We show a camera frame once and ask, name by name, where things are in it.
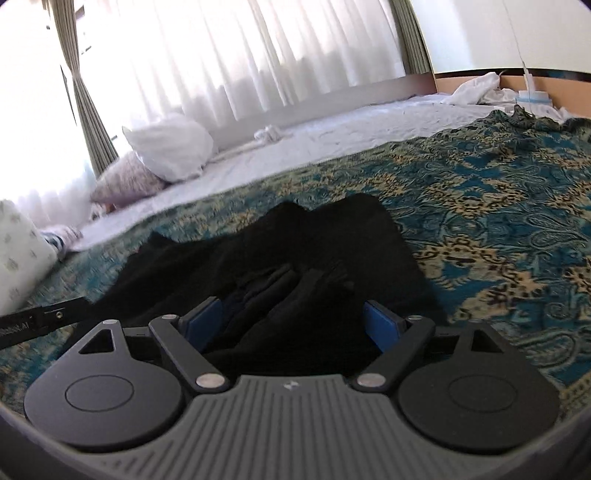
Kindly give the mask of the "black pants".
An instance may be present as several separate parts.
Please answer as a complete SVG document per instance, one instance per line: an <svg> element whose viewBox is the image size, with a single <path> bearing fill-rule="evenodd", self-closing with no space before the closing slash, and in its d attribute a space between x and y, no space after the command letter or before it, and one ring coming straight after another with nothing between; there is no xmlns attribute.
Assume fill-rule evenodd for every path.
<svg viewBox="0 0 591 480"><path fill-rule="evenodd" d="M355 375L380 353L363 326L370 300L401 317L447 321L390 212L367 194L314 210L283 202L207 240L153 234L95 312L143 326L211 297L222 320L204 357L229 378Z"/></svg>

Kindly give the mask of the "white floral pillow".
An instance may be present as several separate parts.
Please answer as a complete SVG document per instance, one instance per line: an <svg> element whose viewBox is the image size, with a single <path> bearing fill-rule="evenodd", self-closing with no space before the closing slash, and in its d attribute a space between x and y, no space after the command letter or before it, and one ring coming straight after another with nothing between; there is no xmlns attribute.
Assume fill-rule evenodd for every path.
<svg viewBox="0 0 591 480"><path fill-rule="evenodd" d="M14 203L1 201L1 314L17 311L57 262L56 250Z"/></svg>

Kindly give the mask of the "patterned cloth beside pillow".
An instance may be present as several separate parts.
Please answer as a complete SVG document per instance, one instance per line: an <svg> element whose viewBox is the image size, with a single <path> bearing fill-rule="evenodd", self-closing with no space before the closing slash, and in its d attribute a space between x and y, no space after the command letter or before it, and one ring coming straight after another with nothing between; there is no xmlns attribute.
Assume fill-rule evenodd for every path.
<svg viewBox="0 0 591 480"><path fill-rule="evenodd" d="M63 260L73 245L83 238L78 228L67 225L48 226L40 231L40 235L55 250L59 260Z"/></svg>

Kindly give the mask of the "purple floral pillow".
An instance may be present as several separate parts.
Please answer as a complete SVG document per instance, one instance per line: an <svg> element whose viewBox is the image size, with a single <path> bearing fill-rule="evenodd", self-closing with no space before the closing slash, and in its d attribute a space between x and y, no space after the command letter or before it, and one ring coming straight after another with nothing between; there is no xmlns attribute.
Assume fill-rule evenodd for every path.
<svg viewBox="0 0 591 480"><path fill-rule="evenodd" d="M169 183L153 174L131 151L118 158L100 175L90 195L92 202L124 208L158 194Z"/></svg>

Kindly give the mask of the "teal paisley bedspread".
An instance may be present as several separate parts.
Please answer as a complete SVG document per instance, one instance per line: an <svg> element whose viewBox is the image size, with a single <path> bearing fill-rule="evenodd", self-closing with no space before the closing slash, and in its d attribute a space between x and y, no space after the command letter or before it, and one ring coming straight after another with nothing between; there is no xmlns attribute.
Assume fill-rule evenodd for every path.
<svg viewBox="0 0 591 480"><path fill-rule="evenodd" d="M496 111L167 209L57 265L27 305L99 298L151 232L199 240L283 200L315 208L353 193L389 210L450 323L490 321L558 388L564 417L589 406L586 118Z"/></svg>

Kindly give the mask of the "plain white pillow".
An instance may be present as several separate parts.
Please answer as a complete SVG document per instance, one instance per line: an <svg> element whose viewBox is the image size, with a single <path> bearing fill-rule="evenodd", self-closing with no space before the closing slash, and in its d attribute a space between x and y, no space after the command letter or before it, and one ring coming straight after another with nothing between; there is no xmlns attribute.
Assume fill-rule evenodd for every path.
<svg viewBox="0 0 591 480"><path fill-rule="evenodd" d="M211 134L180 114L134 129L123 127L122 133L142 164L168 183L200 176L216 153Z"/></svg>

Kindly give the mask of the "white bed sheet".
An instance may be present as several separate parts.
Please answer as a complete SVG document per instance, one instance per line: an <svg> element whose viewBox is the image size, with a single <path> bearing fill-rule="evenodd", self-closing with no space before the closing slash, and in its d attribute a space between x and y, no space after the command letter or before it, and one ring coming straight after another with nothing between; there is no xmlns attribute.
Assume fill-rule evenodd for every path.
<svg viewBox="0 0 591 480"><path fill-rule="evenodd" d="M494 110L487 105L444 104L443 99L442 95L417 97L297 125L288 129L279 142L218 159L205 167L204 175L172 185L84 226L82 239L73 250L81 252L104 243L176 205L388 142L429 137L465 126Z"/></svg>

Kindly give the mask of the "small white crumpled cloth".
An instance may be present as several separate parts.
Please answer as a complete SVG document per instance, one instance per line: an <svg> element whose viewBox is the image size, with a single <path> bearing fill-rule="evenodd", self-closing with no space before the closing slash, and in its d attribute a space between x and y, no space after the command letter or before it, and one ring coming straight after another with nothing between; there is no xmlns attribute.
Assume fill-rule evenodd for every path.
<svg viewBox="0 0 591 480"><path fill-rule="evenodd" d="M283 131L274 125L266 125L253 134L253 138L260 144L273 144L283 139Z"/></svg>

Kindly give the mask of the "white crumpled garment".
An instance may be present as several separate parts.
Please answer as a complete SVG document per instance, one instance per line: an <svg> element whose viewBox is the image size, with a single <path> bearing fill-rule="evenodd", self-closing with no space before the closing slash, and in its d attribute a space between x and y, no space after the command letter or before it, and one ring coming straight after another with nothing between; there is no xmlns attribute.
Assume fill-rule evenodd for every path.
<svg viewBox="0 0 591 480"><path fill-rule="evenodd" d="M566 108L557 109L554 104L547 106L523 106L516 103L518 91L502 88L501 76L494 72L476 77L462 83L443 103L454 106L488 106L501 110L509 115L517 106L538 118L550 118L558 123L574 118Z"/></svg>

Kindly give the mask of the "white sheer curtain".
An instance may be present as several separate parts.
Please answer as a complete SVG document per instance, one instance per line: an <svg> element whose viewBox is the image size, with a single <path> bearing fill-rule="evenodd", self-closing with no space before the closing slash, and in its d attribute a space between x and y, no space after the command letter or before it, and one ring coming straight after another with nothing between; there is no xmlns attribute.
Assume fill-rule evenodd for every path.
<svg viewBox="0 0 591 480"><path fill-rule="evenodd" d="M82 72L100 113L209 130L406 73L384 1L87 1Z"/></svg>

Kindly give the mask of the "green curtain right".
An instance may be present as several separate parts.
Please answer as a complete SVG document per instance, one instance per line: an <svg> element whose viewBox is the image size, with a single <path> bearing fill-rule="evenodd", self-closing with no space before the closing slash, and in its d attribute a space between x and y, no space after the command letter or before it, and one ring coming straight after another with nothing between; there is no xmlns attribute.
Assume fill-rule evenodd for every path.
<svg viewBox="0 0 591 480"><path fill-rule="evenodd" d="M409 75L431 73L431 63L414 9L409 0L390 2L399 40L405 71Z"/></svg>

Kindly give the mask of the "green curtain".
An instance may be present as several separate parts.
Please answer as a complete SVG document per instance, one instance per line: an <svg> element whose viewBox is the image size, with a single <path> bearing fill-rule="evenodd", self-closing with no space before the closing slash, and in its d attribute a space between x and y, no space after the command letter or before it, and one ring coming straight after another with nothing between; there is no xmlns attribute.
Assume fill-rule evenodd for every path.
<svg viewBox="0 0 591 480"><path fill-rule="evenodd" d="M431 63L414 9L409 0L390 2L399 40L405 71L409 75L431 73Z"/></svg>
<svg viewBox="0 0 591 480"><path fill-rule="evenodd" d="M78 119L90 163L95 176L99 177L118 155L81 75L74 2L52 0L48 5L63 58L70 71Z"/></svg>

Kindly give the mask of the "green curtain left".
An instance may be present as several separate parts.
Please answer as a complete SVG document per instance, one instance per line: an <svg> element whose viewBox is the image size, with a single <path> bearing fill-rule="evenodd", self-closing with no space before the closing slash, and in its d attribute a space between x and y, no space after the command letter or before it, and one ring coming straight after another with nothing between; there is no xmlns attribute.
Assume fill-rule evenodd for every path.
<svg viewBox="0 0 591 480"><path fill-rule="evenodd" d="M70 71L78 119L90 163L95 176L99 177L118 155L81 75L74 2L52 0L48 5L63 58Z"/></svg>

